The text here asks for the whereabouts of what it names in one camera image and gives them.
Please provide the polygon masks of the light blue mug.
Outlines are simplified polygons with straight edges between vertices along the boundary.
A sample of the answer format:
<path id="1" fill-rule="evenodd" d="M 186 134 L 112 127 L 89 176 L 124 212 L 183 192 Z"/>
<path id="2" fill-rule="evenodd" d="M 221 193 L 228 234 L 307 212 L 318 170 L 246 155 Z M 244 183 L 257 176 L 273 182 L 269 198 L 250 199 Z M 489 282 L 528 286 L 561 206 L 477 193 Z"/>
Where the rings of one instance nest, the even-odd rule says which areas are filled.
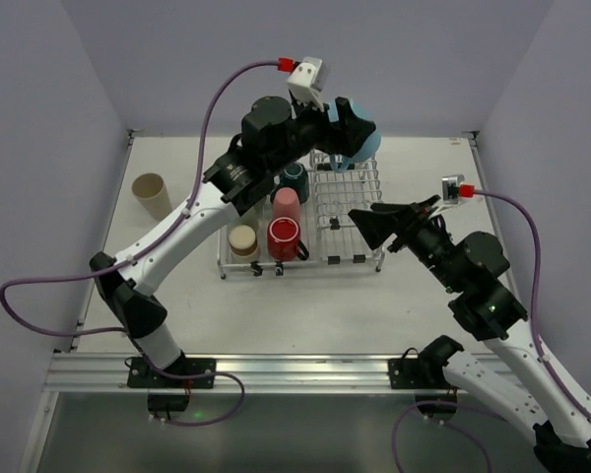
<path id="1" fill-rule="evenodd" d="M 353 99 L 349 99 L 351 109 L 355 116 L 361 120 L 372 122 L 373 119 L 371 114 L 367 112 L 362 105 L 355 102 Z M 378 151 L 382 141 L 382 136 L 377 127 L 374 127 L 373 131 L 366 133 L 363 140 L 359 141 L 361 145 L 359 149 L 352 155 L 347 156 L 343 154 L 330 154 L 330 168 L 334 172 L 344 172 L 350 167 L 354 167 L 366 160 L 372 158 Z"/>

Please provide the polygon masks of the cream brown cup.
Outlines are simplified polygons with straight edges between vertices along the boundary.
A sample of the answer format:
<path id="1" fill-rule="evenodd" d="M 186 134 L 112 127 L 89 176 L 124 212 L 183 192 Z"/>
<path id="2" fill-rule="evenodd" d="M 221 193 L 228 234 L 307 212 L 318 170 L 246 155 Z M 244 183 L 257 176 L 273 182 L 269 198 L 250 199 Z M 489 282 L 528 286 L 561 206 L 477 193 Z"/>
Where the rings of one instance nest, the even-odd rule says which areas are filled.
<path id="1" fill-rule="evenodd" d="M 238 263 L 251 263 L 260 257 L 256 232 L 247 225 L 232 227 L 228 234 L 232 259 Z"/>

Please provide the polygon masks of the tall beige cup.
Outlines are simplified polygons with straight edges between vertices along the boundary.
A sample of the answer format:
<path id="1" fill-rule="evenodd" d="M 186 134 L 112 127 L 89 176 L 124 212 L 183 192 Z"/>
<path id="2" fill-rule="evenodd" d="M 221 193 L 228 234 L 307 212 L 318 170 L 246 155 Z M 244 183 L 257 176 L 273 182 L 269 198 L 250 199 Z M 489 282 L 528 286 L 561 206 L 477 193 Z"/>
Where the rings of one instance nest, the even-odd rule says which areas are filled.
<path id="1" fill-rule="evenodd" d="M 159 174 L 148 172 L 137 176 L 132 182 L 131 190 L 135 199 L 153 219 L 161 221 L 172 211 L 164 179 Z"/>

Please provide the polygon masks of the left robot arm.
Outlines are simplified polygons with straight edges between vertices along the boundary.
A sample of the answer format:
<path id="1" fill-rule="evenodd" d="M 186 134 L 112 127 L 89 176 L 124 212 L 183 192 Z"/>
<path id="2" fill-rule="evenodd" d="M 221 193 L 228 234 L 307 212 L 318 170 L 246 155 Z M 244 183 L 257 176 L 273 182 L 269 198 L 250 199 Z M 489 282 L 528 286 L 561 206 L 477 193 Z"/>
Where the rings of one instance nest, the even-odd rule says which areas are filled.
<path id="1" fill-rule="evenodd" d="M 346 98 L 322 106 L 261 98 L 184 203 L 129 247 L 92 257 L 99 296 L 155 372 L 175 379 L 187 374 L 183 352 L 165 323 L 167 311 L 155 297 L 169 273 L 206 238 L 268 196 L 289 165 L 312 150 L 353 157 L 375 133 L 374 122 Z"/>

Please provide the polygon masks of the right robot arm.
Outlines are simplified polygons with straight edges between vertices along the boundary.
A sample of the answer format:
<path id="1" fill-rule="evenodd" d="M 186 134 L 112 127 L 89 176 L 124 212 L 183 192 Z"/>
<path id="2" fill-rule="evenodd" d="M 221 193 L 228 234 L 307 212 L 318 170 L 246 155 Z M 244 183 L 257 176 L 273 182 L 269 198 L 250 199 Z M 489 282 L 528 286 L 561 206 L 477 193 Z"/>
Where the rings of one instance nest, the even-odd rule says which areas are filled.
<path id="1" fill-rule="evenodd" d="M 444 289 L 454 319 L 504 362 L 510 382 L 455 340 L 440 336 L 420 351 L 427 378 L 477 398 L 533 445 L 550 472 L 591 472 L 591 395 L 560 366 L 534 331 L 534 320 L 499 280 L 509 268 L 498 238 L 473 232 L 459 242 L 436 218 L 437 196 L 411 204 L 374 203 L 349 217 L 372 249 L 409 249 Z"/>

